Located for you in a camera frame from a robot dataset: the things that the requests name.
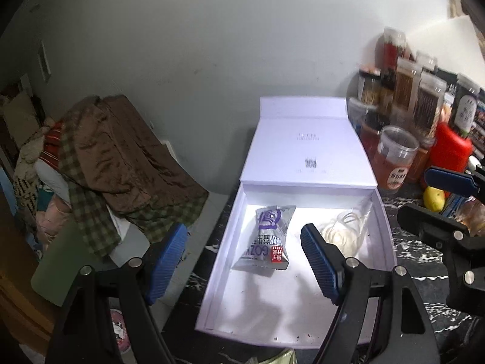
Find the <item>tall clear jar brown contents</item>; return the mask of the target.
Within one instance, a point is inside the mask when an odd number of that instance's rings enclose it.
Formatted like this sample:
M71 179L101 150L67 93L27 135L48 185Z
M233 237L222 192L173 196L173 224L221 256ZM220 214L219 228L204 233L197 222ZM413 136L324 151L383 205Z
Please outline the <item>tall clear jar brown contents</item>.
M395 72L395 94L393 98L393 105L396 108L407 113L413 109L422 71L423 67L417 62L406 58L398 58Z

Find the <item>white flower in clear bag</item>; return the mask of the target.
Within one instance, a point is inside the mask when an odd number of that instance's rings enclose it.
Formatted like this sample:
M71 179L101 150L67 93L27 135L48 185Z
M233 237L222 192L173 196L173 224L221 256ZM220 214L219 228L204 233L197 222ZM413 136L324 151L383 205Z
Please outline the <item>white flower in clear bag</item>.
M361 201L350 212L339 214L333 221L319 228L323 239L335 245L344 257L355 257L368 232L372 200Z

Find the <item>yellow lemon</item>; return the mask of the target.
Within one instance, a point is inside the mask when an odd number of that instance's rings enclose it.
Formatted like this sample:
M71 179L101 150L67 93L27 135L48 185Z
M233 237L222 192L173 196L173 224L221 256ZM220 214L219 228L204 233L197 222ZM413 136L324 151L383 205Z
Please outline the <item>yellow lemon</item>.
M423 203L427 210L440 213L446 204L445 192L435 187L427 187L423 193Z

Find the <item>brown quilted blanket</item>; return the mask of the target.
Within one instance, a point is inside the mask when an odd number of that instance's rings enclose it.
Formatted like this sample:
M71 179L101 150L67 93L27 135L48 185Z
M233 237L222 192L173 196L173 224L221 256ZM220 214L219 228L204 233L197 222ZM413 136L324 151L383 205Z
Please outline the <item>brown quilted blanket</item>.
M64 116L84 176L119 213L204 202L208 192L170 154L125 95L91 96Z

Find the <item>red plastic bottle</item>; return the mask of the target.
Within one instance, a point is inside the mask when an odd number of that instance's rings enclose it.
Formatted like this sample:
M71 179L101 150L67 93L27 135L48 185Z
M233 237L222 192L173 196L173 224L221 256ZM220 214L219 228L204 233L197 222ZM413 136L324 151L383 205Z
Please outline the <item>red plastic bottle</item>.
M446 123L436 127L435 143L428 152L428 167L448 169L463 173L473 152L472 141L464 139Z

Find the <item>tall jar red contents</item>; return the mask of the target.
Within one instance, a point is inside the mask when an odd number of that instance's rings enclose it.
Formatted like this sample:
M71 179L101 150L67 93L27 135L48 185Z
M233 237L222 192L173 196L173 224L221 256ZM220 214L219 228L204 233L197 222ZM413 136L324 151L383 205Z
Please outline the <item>tall jar red contents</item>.
M376 42L375 63L382 81L394 81L398 58L404 57L407 38L403 31L385 27Z

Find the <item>pink trash bin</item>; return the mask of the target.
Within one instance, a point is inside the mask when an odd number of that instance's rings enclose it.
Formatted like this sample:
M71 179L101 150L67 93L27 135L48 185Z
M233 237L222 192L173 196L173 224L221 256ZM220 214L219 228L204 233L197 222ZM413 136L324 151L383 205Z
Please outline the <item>pink trash bin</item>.
M113 325L113 332L121 354L128 352L131 348L127 327L122 313L118 309L111 308L110 315Z

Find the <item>white open gift box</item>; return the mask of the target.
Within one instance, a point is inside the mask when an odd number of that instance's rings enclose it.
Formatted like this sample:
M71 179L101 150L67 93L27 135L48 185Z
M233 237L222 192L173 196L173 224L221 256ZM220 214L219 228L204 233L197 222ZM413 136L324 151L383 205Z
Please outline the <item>white open gift box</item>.
M219 245L198 331L256 346L320 347L336 308L325 298L302 250L304 225L323 227L371 201L358 259L391 270L395 250L376 179L343 98L264 97L238 192ZM286 270L235 268L249 247L256 211L292 205Z

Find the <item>silver purple snack packet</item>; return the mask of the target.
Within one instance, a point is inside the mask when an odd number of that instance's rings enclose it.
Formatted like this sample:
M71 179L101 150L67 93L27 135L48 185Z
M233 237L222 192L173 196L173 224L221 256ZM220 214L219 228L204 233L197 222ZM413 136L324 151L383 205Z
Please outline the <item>silver purple snack packet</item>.
M260 267L287 270L289 257L286 241L296 205L271 205L256 210L255 227L247 249L233 265L236 270Z

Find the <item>dark jar white label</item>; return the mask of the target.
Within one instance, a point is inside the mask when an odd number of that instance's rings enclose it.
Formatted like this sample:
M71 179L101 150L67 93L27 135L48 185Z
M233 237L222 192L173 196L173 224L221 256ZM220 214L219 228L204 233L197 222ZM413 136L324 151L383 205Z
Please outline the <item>dark jar white label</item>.
M480 86L467 76L457 75L455 99L448 122L450 129L466 139L474 121Z

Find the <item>small jar with nuts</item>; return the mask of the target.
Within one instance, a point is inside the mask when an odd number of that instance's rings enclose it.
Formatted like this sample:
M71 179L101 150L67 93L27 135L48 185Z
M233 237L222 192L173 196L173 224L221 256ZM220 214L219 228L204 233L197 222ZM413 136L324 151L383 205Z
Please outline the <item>small jar with nuts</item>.
M366 105L377 106L381 93L381 70L360 67L358 71L358 99Z

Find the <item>green storage box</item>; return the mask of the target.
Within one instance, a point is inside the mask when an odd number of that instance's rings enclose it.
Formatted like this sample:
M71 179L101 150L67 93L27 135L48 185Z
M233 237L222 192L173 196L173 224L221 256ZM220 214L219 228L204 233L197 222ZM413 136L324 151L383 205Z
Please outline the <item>green storage box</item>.
M123 262L91 253L77 222L69 218L38 263L30 285L46 301L62 307L75 276L85 265L103 271L119 268Z

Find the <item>clear jar orange label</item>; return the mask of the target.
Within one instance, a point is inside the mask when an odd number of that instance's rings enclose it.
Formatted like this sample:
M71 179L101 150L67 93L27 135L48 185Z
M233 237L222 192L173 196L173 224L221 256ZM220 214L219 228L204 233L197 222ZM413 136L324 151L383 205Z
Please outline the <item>clear jar orange label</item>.
M378 188L390 193L401 188L418 147L418 140L403 128L392 125L382 128L372 160Z

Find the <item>green plaid cloth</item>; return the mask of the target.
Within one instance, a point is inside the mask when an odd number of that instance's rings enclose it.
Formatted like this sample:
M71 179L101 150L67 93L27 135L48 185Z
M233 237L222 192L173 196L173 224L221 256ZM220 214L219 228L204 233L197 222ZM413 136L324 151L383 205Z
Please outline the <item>green plaid cloth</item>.
M69 196L75 221L90 251L100 257L109 254L121 242L119 233L111 219L113 215L126 219L138 227L151 243L161 241L175 223L192 225L201 215L204 202L195 201L188 205L176 205L156 209L150 205L127 214L113 211L104 197L83 184L84 176L77 159L73 134L68 130L61 134L59 170L68 184Z

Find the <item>tall clear jar dark snacks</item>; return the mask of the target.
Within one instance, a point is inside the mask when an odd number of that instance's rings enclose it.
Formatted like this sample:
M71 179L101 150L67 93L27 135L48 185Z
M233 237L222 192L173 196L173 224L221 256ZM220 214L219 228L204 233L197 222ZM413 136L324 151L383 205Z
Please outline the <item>tall clear jar dark snacks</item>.
M447 83L438 76L423 72L413 110L412 131L420 143L430 147L434 140Z

